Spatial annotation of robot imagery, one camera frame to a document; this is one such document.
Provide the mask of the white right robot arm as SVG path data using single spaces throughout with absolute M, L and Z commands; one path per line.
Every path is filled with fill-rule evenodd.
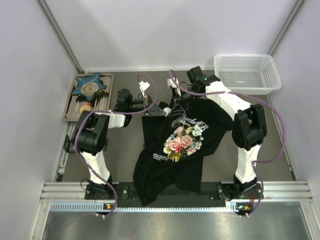
M 265 111 L 261 104 L 251 104 L 232 92 L 215 75 L 205 75 L 199 66 L 187 75 L 191 88 L 182 92 L 193 96 L 205 96 L 218 104 L 233 120 L 232 139 L 238 147 L 237 169 L 231 186 L 220 185 L 218 192 L 223 200 L 231 201 L 249 194 L 257 184 L 255 161 L 267 135 Z

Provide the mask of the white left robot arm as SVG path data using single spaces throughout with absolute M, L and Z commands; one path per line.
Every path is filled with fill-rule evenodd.
M 149 95 L 134 99 L 128 89 L 120 89 L 114 111 L 128 113 L 127 115 L 108 112 L 94 112 L 84 110 L 76 124 L 71 136 L 72 144 L 90 173 L 88 185 L 85 187 L 86 200 L 104 200 L 113 196 L 113 183 L 110 171 L 106 166 L 104 151 L 107 146 L 108 129 L 127 127 L 132 119 L 131 113 L 145 110 L 145 116 L 155 119 L 166 116 L 170 108 L 164 102 L 159 105 L 153 104 Z

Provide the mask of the white round brooch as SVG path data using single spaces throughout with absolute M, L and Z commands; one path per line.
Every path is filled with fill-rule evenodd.
M 165 107 L 163 111 L 166 113 L 166 115 L 168 115 L 171 112 L 171 108 Z

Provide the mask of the black floral t-shirt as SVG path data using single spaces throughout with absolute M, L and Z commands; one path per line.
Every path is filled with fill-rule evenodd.
M 150 133 L 133 172 L 133 183 L 143 206 L 174 184 L 180 190 L 198 193 L 204 157 L 214 154 L 234 122 L 210 99 L 190 101 L 185 113 L 166 116 L 146 128 Z

